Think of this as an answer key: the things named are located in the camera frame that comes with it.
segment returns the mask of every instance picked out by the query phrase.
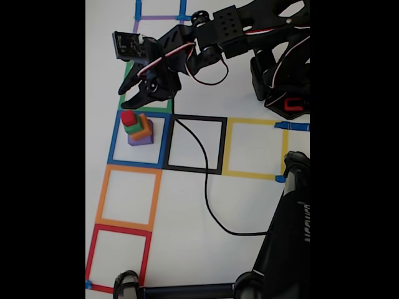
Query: orange block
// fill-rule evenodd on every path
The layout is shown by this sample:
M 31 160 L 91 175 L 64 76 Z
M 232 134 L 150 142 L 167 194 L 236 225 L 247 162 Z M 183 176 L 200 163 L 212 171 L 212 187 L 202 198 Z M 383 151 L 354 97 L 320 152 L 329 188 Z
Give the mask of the orange block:
M 140 117 L 140 120 L 142 121 L 143 129 L 139 132 L 136 132 L 136 133 L 130 135 L 130 137 L 132 137 L 132 139 L 134 141 L 140 140 L 140 139 L 150 136 L 152 134 L 150 124 L 147 120 L 147 117 L 144 115 L 144 113 L 140 114 L 138 117 Z

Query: yellow square outline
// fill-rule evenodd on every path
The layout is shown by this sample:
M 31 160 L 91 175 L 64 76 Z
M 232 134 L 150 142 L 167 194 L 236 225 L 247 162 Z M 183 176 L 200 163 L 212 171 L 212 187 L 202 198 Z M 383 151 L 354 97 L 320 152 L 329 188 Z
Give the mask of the yellow square outline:
M 224 142 L 222 176 L 238 176 L 240 178 L 251 178 L 251 179 L 270 179 L 272 181 L 275 181 L 276 175 L 282 175 L 286 168 L 286 166 L 284 164 L 284 156 L 288 152 L 289 130 L 282 130 L 281 173 L 280 174 L 249 173 L 246 171 L 229 170 L 231 135 L 233 133 L 233 125 L 235 123 L 246 123 L 246 124 L 250 124 L 250 125 L 274 126 L 277 122 L 278 122 L 278 120 L 254 120 L 252 118 L 229 117 L 227 119 L 226 141 Z

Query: orange square outline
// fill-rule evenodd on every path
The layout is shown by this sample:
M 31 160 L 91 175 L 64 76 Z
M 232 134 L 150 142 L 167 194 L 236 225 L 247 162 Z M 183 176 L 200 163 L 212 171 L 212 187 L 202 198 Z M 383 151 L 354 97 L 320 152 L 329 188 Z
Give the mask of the orange square outline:
M 108 182 L 109 182 L 110 174 L 111 174 L 112 170 L 129 171 L 129 172 L 133 172 L 133 173 L 155 174 L 154 191 L 153 191 L 152 200 L 151 200 L 150 216 L 148 218 L 147 224 L 104 219 L 102 217 L 104 204 L 105 204 L 105 196 L 107 194 Z M 103 179 L 103 184 L 102 184 L 102 189 L 101 189 L 99 206 L 97 208 L 97 213 L 95 216 L 95 223 L 110 225 L 110 226 L 115 226 L 115 227 L 125 227 L 128 229 L 140 229 L 140 230 L 145 230 L 147 232 L 152 232 L 153 227 L 154 227 L 154 221 L 155 221 L 156 206 L 158 204 L 158 195 L 159 195 L 159 190 L 160 190 L 161 175 L 162 175 L 162 169 L 139 168 L 139 167 L 133 167 L 133 166 L 122 166 L 122 165 L 108 164 L 107 167 L 105 168 L 105 174 L 104 174 L 104 179 Z

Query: red cube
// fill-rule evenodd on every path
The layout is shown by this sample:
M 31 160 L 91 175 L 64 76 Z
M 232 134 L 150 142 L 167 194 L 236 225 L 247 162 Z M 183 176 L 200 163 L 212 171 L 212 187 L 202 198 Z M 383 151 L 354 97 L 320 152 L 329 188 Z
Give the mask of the red cube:
M 132 110 L 124 110 L 120 114 L 120 119 L 124 126 L 133 126 L 137 124 L 136 115 Z

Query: wire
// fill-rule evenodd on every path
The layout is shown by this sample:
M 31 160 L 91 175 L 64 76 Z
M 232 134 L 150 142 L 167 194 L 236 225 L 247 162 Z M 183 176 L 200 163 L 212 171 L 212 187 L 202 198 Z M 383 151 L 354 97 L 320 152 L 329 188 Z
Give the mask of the wire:
M 181 45 L 180 47 L 177 47 L 176 49 L 170 51 L 169 53 L 165 54 L 165 57 L 170 57 L 173 54 L 176 54 L 182 50 L 184 50 L 185 48 L 188 47 L 194 47 L 195 46 L 195 42 L 188 42 L 184 45 Z M 147 70 L 153 68 L 154 66 L 156 66 L 157 64 L 159 64 L 162 60 L 162 57 L 154 60 L 153 62 L 151 62 L 150 64 L 146 65 L 144 68 L 142 68 L 138 73 L 137 73 L 137 77 L 141 77 L 142 73 L 145 73 Z
M 216 216 L 213 214 L 211 207 L 209 206 L 209 201 L 208 201 L 208 195 L 207 195 L 207 191 L 208 191 L 208 171 L 209 171 L 209 164 L 208 164 L 208 157 L 206 155 L 206 151 L 204 149 L 204 146 L 202 145 L 202 143 L 200 142 L 200 140 L 198 139 L 198 137 L 193 133 L 193 131 L 191 131 L 189 128 L 187 128 L 187 126 L 185 124 L 183 124 L 181 121 L 179 120 L 175 120 L 179 125 L 181 125 L 184 129 L 186 129 L 186 131 L 188 133 L 190 133 L 192 135 L 192 137 L 194 137 L 194 139 L 197 141 L 197 143 L 199 144 L 199 146 L 201 147 L 201 150 L 204 154 L 205 157 L 205 185 L 204 185 L 204 195 L 205 195 L 205 203 L 206 203 L 206 208 L 208 209 L 209 213 L 211 214 L 213 220 L 216 221 L 217 224 L 219 224 L 220 228 L 222 228 L 222 230 L 224 230 L 225 232 L 227 232 L 228 234 L 231 235 L 238 235 L 238 236 L 256 236 L 256 235 L 268 235 L 268 234 L 272 234 L 272 232 L 269 231 L 265 231 L 265 232 L 232 232 L 231 230 L 228 230 L 227 228 L 225 228 L 222 223 L 220 223 L 220 221 L 216 218 Z
M 304 27 L 301 27 L 301 26 L 294 26 L 294 28 L 296 28 L 296 29 L 310 29 L 310 26 L 304 26 Z M 273 30 L 274 30 L 274 28 L 259 29 L 259 30 L 246 31 L 244 34 L 245 34 L 246 36 L 254 36 L 254 35 L 256 35 L 256 34 L 268 33 L 268 32 L 271 32 L 271 31 L 273 31 Z
M 161 56 L 165 57 L 165 68 L 168 69 L 168 63 L 166 59 L 166 55 L 164 55 L 163 53 L 163 48 L 162 46 L 159 45 L 160 48 L 160 52 L 161 52 Z M 188 58 L 191 56 L 192 52 L 193 52 L 194 47 L 192 48 Z M 172 115 L 172 120 L 175 120 L 179 125 L 181 125 L 188 133 L 190 133 L 192 135 L 192 137 L 194 137 L 194 139 L 197 141 L 197 143 L 199 144 L 199 147 L 201 148 L 203 154 L 204 154 L 204 158 L 205 158 L 205 184 L 204 184 L 204 196 L 205 196 L 205 204 L 206 204 L 206 208 L 208 209 L 208 212 L 211 214 L 212 218 L 215 220 L 215 222 L 220 226 L 220 228 L 222 228 L 222 230 L 224 230 L 225 232 L 227 232 L 228 234 L 231 235 L 237 235 L 237 236 L 257 236 L 257 235 L 267 235 L 267 234 L 272 234 L 272 232 L 269 231 L 265 231 L 265 232 L 249 232 L 249 233 L 240 233 L 240 232 L 232 232 L 231 230 L 228 230 L 227 228 L 225 228 L 222 223 L 220 223 L 220 221 L 216 218 L 216 216 L 213 214 L 211 207 L 209 205 L 209 200 L 208 200 L 208 173 L 209 173 L 209 163 L 208 163 L 208 156 L 206 155 L 206 151 L 205 148 L 202 144 L 202 142 L 200 141 L 200 139 L 198 139 L 198 137 L 194 134 L 193 131 L 191 131 L 184 123 L 182 123 L 181 121 L 179 121 L 178 119 L 175 118 L 175 94 L 173 93 L 173 91 L 170 88 L 170 81 L 169 81 L 169 76 L 167 76 L 167 80 L 168 80 L 168 88 L 170 91 L 170 97 L 171 97 L 171 115 Z
M 277 66 L 277 68 L 276 68 L 276 71 L 275 71 L 274 74 L 273 74 L 273 79 L 272 79 L 272 86 L 271 86 L 271 88 L 274 88 L 274 87 L 276 86 L 276 84 L 275 84 L 276 75 L 277 75 L 277 72 L 279 71 L 279 68 L 280 68 L 280 66 L 281 66 L 281 64 L 282 64 L 282 61 L 288 56 L 288 54 L 290 54 L 290 52 L 291 52 L 292 50 L 294 50 L 297 46 L 301 45 L 303 42 L 307 41 L 308 39 L 310 39 L 310 36 L 307 36 L 305 39 L 301 40 L 298 44 L 296 44 L 296 45 L 293 46 L 291 49 L 289 49 L 289 51 L 287 52 L 287 54 L 281 59 L 281 61 L 279 62 L 278 66 Z
M 256 34 L 263 34 L 263 33 L 268 33 L 273 31 L 273 28 L 268 28 L 268 29 L 261 29 L 261 30 L 253 30 L 253 31 L 246 31 L 245 35 L 246 36 L 254 36 Z
M 286 94 L 287 94 L 287 92 L 284 92 L 277 100 L 274 100 L 273 102 L 266 104 L 265 107 L 268 107 L 268 106 L 273 105 L 273 104 L 276 103 L 278 100 L 282 99 Z
M 198 82 L 198 83 L 200 83 L 200 84 L 207 85 L 207 86 L 215 86 L 215 85 L 217 85 L 217 84 L 222 83 L 222 82 L 224 81 L 224 79 L 227 78 L 227 76 L 228 76 L 228 74 L 229 74 L 229 67 L 228 67 L 228 65 L 226 64 L 226 62 L 224 61 L 223 57 L 221 56 L 221 61 L 222 61 L 222 63 L 224 64 L 224 66 L 226 67 L 226 75 L 224 75 L 224 77 L 223 77 L 220 81 L 218 81 L 218 82 L 216 82 L 216 83 L 207 83 L 207 82 L 202 82 L 202 81 L 198 80 L 198 79 L 190 72 L 190 70 L 189 70 L 189 68 L 188 68 L 188 66 L 187 66 L 188 59 L 191 57 L 193 51 L 194 51 L 194 47 L 191 48 L 191 50 L 190 50 L 190 52 L 189 52 L 189 54 L 188 54 L 188 56 L 187 56 L 185 67 L 186 67 L 186 71 L 187 71 L 188 75 L 189 75 L 195 82 Z

